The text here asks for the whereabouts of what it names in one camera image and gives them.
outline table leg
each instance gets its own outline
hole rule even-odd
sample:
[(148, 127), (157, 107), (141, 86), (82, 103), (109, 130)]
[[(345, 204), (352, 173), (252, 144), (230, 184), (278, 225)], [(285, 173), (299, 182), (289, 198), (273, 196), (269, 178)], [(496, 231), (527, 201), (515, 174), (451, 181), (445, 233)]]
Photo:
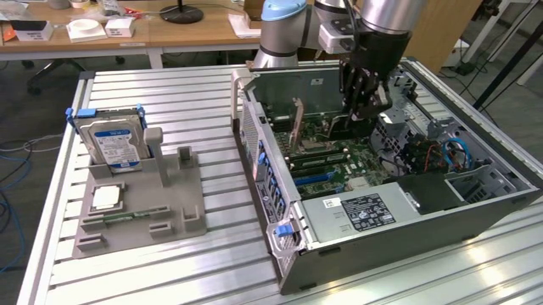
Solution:
[(150, 69), (162, 69), (161, 48), (148, 48), (146, 55), (149, 56)]
[(532, 7), (537, 5), (539, 1), (533, 1), (532, 4), (529, 4), (524, 11), (520, 13), (519, 17), (516, 17), (515, 21), (511, 24), (509, 29), (507, 30), (505, 34), (503, 35), (500, 42), (495, 45), (495, 48), (491, 52), (491, 55), (488, 57), (488, 61), (493, 62), (495, 58), (497, 57), (497, 55), (500, 54), (503, 48), (505, 47), (505, 44), (509, 42), (516, 30), (519, 29), (519, 27), (521, 26), (524, 19), (525, 19), (525, 15), (529, 13), (529, 11), (532, 10)]
[(529, 68), (525, 70), (523, 75), (519, 77), (516, 84), (519, 84), (520, 86), (524, 86), (525, 82), (532, 77), (535, 71), (539, 69), (539, 67), (541, 67), (541, 64), (543, 64), (543, 55), (539, 56), (535, 63), (529, 66)]
[(475, 41), (473, 41), (469, 49), (467, 49), (467, 52), (465, 52), (465, 54), (463, 56), (463, 59), (461, 59), (463, 62), (469, 62), (469, 60), (472, 59), (472, 56), (473, 56), (473, 54), (476, 52), (476, 49), (479, 49), (479, 47), (481, 46), (483, 40), (485, 39), (488, 33), (491, 32), (491, 30), (493, 28), (493, 25), (497, 22), (497, 19), (500, 19), (503, 11), (509, 6), (509, 3), (511, 3), (511, 0), (504, 0), (501, 2), (500, 6), (497, 7), (500, 12), (497, 13), (497, 16), (492, 16), (488, 19), (488, 21), (487, 21), (487, 23), (484, 25), (484, 28), (481, 29), (481, 32), (479, 33), (477, 37), (475, 38)]

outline label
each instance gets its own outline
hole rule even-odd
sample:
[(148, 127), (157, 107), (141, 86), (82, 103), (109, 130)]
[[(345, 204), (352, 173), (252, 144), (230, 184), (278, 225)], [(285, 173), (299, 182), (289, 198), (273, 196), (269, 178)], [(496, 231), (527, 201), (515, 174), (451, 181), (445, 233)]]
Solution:
[(325, 161), (331, 162), (331, 161), (336, 161), (336, 160), (341, 160), (345, 157), (344, 154), (337, 154), (336, 156), (329, 156)]
[(145, 46), (145, 43), (120, 43), (120, 46)]
[(323, 203), (324, 203), (325, 208), (333, 208), (333, 207), (339, 207), (341, 205), (341, 200), (339, 199), (339, 197), (329, 198), (329, 199), (324, 199)]
[(118, 29), (108, 29), (109, 30), (109, 35), (110, 36), (121, 36), (122, 33), (120, 32)]
[(325, 162), (324, 160), (315, 160), (315, 161), (309, 161), (309, 162), (303, 163), (301, 166), (321, 164), (324, 162)]
[(94, 132), (105, 163), (114, 168), (126, 168), (138, 163), (136, 146), (129, 143), (132, 134), (128, 129)]
[(379, 194), (341, 201), (355, 230), (361, 232), (396, 222)]
[(311, 85), (316, 86), (316, 85), (321, 85), (324, 83), (324, 79), (323, 78), (313, 78), (311, 80)]

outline aluminum extrusion table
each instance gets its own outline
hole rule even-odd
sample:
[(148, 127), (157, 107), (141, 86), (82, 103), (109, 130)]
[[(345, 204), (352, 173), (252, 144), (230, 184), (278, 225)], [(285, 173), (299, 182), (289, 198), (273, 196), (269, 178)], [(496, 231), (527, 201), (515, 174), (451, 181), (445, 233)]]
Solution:
[(114, 109), (141, 103), (148, 124), (164, 130), (164, 153), (186, 144), (198, 153), (209, 232), (188, 240), (72, 259), (89, 156), (66, 128), (18, 304), (541, 302), (540, 203), (464, 243), (304, 293), (277, 294), (229, 128), (230, 72), (240, 67), (98, 72), (78, 81), (73, 108)]

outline desk lamp base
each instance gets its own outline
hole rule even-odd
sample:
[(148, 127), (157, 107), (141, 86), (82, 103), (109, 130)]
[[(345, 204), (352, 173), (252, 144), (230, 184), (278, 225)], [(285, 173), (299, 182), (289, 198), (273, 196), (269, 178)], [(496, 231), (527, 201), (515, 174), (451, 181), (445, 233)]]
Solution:
[(160, 10), (160, 17), (174, 24), (193, 24), (204, 17), (204, 12), (193, 6), (182, 5), (180, 10), (173, 10), (178, 6), (166, 6)]

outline robotic arm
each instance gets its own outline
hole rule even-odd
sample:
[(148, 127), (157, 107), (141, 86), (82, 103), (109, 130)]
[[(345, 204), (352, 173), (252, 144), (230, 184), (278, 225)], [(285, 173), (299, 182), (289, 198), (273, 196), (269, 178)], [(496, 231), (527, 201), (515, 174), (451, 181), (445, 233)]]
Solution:
[(345, 124), (373, 118), (392, 105), (385, 80), (424, 5), (425, 0), (364, 0), (357, 11), (349, 0), (316, 0), (313, 6), (305, 0), (265, 0), (253, 67), (296, 66), (300, 46), (345, 53), (339, 73)]
[(364, 0), (360, 19), (344, 0), (348, 20), (320, 26), (319, 42), (329, 53), (348, 51), (340, 60), (339, 91), (351, 121), (375, 117), (391, 107), (388, 74), (400, 62), (425, 0)]

